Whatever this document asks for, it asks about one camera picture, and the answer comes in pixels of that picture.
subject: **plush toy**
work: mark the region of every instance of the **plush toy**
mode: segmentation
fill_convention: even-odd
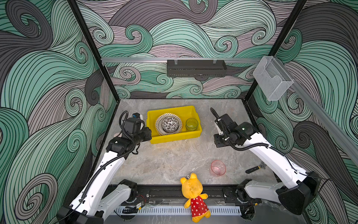
[[[192,173],[189,179],[182,177],[180,182],[182,183],[182,193],[184,197],[188,198],[184,208],[192,207],[192,221],[197,223],[204,216],[209,218],[211,213],[204,202],[204,199],[207,199],[208,195],[201,194],[203,192],[203,185],[198,180],[197,175]]]

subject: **plate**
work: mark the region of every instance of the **plate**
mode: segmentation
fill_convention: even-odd
[[[155,121],[155,129],[160,135],[178,134],[182,131],[182,128],[182,120],[176,114],[165,113]]]

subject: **bear's arm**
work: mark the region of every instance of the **bear's arm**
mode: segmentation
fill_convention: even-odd
[[[184,208],[189,208],[189,206],[190,206],[190,198],[187,200],[187,202],[185,202],[185,204],[184,204]]]
[[[208,196],[208,194],[201,194],[201,195],[199,195],[202,199],[207,199],[209,196]]]

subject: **bear's ear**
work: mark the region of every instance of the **bear's ear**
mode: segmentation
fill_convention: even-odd
[[[191,174],[190,174],[190,179],[193,179],[193,178],[198,178],[195,173],[191,173]]]
[[[185,177],[180,178],[180,183],[183,184],[187,179]]]

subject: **bear's head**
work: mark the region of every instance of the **bear's head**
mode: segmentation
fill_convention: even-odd
[[[180,182],[182,183],[182,193],[188,199],[196,198],[203,192],[203,185],[195,173],[192,173],[189,179],[182,177]]]

